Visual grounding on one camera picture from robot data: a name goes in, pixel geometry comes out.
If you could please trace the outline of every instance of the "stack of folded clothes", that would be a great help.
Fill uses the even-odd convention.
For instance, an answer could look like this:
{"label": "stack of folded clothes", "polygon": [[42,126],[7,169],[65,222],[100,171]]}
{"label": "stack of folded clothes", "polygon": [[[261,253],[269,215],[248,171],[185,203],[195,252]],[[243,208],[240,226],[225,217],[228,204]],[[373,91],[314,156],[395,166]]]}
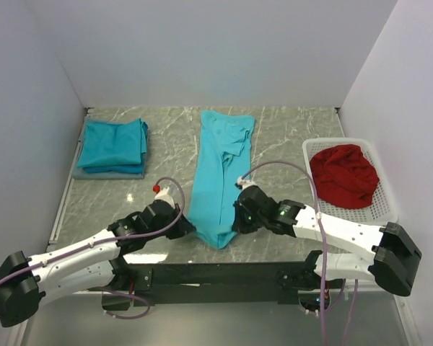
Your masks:
{"label": "stack of folded clothes", "polygon": [[74,179],[143,179],[147,124],[110,123],[86,118]]}

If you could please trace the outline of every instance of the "table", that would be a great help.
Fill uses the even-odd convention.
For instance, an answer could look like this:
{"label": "table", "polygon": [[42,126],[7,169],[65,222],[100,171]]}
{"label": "table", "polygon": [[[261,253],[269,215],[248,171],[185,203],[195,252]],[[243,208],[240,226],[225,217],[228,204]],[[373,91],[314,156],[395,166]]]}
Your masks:
{"label": "table", "polygon": [[[143,180],[73,180],[56,232],[56,248],[83,240],[153,201],[152,186],[162,176],[174,177],[185,191],[187,212],[198,158],[201,111],[252,115],[252,165],[273,159],[305,167],[302,143],[308,138],[343,137],[332,107],[120,107],[95,108],[88,116],[119,123],[141,118],[149,125],[148,160]],[[312,205],[310,186],[291,167],[260,168],[252,178],[275,200]],[[127,255],[130,263],[225,263],[302,261],[322,244],[308,239],[277,236],[261,229],[238,235],[221,250],[212,249],[193,234],[169,241],[154,239],[140,252]],[[329,252],[340,252],[329,247]]]}
{"label": "table", "polygon": [[[329,345],[341,344],[350,303],[341,301],[328,315]],[[415,345],[408,343],[397,311],[389,293],[359,292],[346,344]],[[102,315],[99,296],[79,294],[42,307],[30,323],[22,346],[322,345],[314,316],[274,302],[168,304],[139,320],[116,321]]]}

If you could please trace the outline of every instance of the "folded teal shirt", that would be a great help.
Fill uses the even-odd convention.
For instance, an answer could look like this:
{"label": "folded teal shirt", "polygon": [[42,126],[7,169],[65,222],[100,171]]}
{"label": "folded teal shirt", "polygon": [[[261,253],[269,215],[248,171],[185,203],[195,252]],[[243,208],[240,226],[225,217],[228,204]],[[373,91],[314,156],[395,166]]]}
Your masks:
{"label": "folded teal shirt", "polygon": [[198,237],[217,249],[234,238],[237,178],[250,169],[250,139],[255,118],[206,110],[201,115],[201,147],[188,219]]}
{"label": "folded teal shirt", "polygon": [[126,124],[87,122],[77,167],[86,173],[142,173],[147,129],[141,119]]}

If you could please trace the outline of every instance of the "cable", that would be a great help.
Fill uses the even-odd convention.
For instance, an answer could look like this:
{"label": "cable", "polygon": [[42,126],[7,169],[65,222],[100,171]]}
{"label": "cable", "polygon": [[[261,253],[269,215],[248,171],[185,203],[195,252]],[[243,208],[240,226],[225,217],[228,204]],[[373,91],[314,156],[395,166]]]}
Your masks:
{"label": "cable", "polygon": [[[111,242],[111,241],[125,240],[125,239],[147,238],[148,236],[156,236],[158,234],[161,234],[161,233],[169,230],[171,227],[173,227],[178,222],[178,220],[180,220],[181,216],[183,215],[183,210],[185,209],[185,193],[183,192],[183,188],[181,187],[181,185],[175,179],[173,179],[171,177],[162,177],[162,178],[160,178],[159,180],[157,180],[156,185],[158,185],[163,180],[169,180],[172,183],[174,183],[177,186],[178,190],[180,191],[180,195],[181,195],[181,208],[180,208],[180,211],[178,212],[178,215],[176,216],[176,218],[173,219],[173,221],[171,223],[169,223],[168,225],[166,225],[162,229],[159,229],[157,231],[150,232],[150,233],[132,234],[132,235],[128,235],[128,236],[114,236],[112,238],[106,238],[106,239],[97,240],[97,241],[94,241],[91,246],[90,246],[90,244],[86,244],[86,245],[83,245],[83,246],[81,246],[81,247],[79,247],[77,249],[71,250],[71,251],[66,252],[64,254],[60,254],[59,256],[52,257],[52,258],[48,259],[47,264],[51,264],[51,263],[57,262],[59,260],[63,260],[65,258],[67,258],[67,257],[70,257],[70,256],[72,256],[74,254],[78,254],[79,252],[82,252],[82,251],[84,251],[86,249],[89,249],[90,247],[93,247],[94,245],[104,244],[104,243],[108,243],[108,242]],[[40,263],[37,263],[35,265],[30,265],[29,267],[26,267],[26,268],[23,268],[23,269],[18,270],[16,272],[13,272],[12,274],[9,274],[6,277],[0,279],[0,286],[3,285],[5,282],[11,280],[12,278],[15,278],[15,277],[17,277],[17,276],[19,276],[21,274],[26,273],[26,272],[30,272],[32,270],[41,268],[43,266],[44,266],[43,262],[40,262]],[[125,293],[116,292],[116,291],[113,291],[113,292],[114,292],[114,294],[118,294],[119,296],[125,294]],[[143,303],[144,303],[144,301],[146,301],[143,298],[136,297],[136,296],[133,296],[133,295],[132,295],[132,297],[129,296],[128,298],[140,300]],[[149,311],[149,309],[150,309],[150,304],[149,304],[148,301],[146,301],[146,305],[149,306],[149,308],[146,309],[146,313],[147,313]]]}
{"label": "cable", "polygon": [[146,305],[146,310],[141,312],[139,315],[135,315],[135,316],[120,316],[120,315],[113,314],[110,311],[106,311],[106,314],[113,317],[114,319],[140,319],[141,317],[146,316],[149,313],[149,310],[151,310],[151,304],[145,298],[135,296],[134,294],[127,294],[127,293],[118,292],[116,290],[110,290],[110,289],[104,288],[104,287],[96,287],[96,289],[103,290],[105,292],[109,292],[109,293],[116,295],[116,296],[134,299],[136,301],[141,301],[142,303],[144,303]]}
{"label": "cable", "polygon": [[314,203],[313,203],[313,208],[315,210],[316,213],[316,219],[318,220],[318,225],[319,225],[319,230],[320,230],[320,235],[321,238],[323,240],[323,269],[321,272],[321,276],[320,276],[320,302],[319,302],[319,318],[320,318],[320,329],[321,329],[321,334],[323,336],[323,344],[327,345],[327,329],[325,326],[325,271],[326,271],[326,267],[327,267],[327,240],[325,237],[325,231],[324,231],[324,227],[323,227],[323,222],[321,221],[320,214],[319,214],[319,199],[318,199],[318,191],[316,190],[316,186],[315,186],[315,182],[312,179],[312,177],[308,174],[308,172],[306,172],[302,167],[293,164],[291,162],[288,161],[283,161],[283,160],[273,160],[273,161],[267,161],[267,162],[263,162],[262,164],[258,164],[255,167],[253,167],[250,171],[248,171],[247,173],[245,173],[242,176],[242,179],[245,179],[246,176],[248,176],[250,173],[252,173],[253,171],[255,171],[256,169],[263,167],[267,164],[286,164],[288,166],[294,167],[296,169],[298,169],[299,171],[301,171],[301,173],[303,173],[308,180],[310,181],[310,185],[311,185],[311,190],[312,190],[312,197],[314,199]]}
{"label": "cable", "polygon": [[346,279],[344,279],[344,283],[343,283],[343,285],[340,288],[340,292],[338,292],[338,296],[337,296],[336,300],[333,301],[333,303],[331,305],[329,305],[329,307],[325,310],[325,312],[329,312],[334,306],[337,305],[337,302],[340,300],[341,295],[344,293],[345,284],[346,284]]}
{"label": "cable", "polygon": [[351,305],[348,311],[348,319],[346,320],[344,335],[341,338],[341,346],[345,346],[345,340],[348,336],[348,329],[351,323],[351,315],[353,314],[354,302],[356,301],[356,296],[358,295],[358,280],[354,281],[354,291],[353,291],[353,299],[351,300]]}

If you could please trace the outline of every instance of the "white plastic basket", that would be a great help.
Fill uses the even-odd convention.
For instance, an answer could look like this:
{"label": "white plastic basket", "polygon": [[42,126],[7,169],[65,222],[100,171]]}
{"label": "white plastic basket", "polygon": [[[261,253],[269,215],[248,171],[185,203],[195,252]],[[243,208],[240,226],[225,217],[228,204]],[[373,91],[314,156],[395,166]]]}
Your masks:
{"label": "white plastic basket", "polygon": [[308,173],[311,174],[310,160],[319,151],[332,148],[341,144],[356,144],[361,147],[364,157],[374,166],[380,182],[374,192],[370,207],[362,209],[339,208],[324,200],[319,199],[319,209],[328,215],[344,218],[345,220],[365,223],[368,225],[384,225],[388,221],[396,222],[398,213],[394,198],[391,194],[388,181],[382,169],[382,164],[378,159],[374,149],[368,142],[357,138],[314,138],[303,142],[303,155]]}

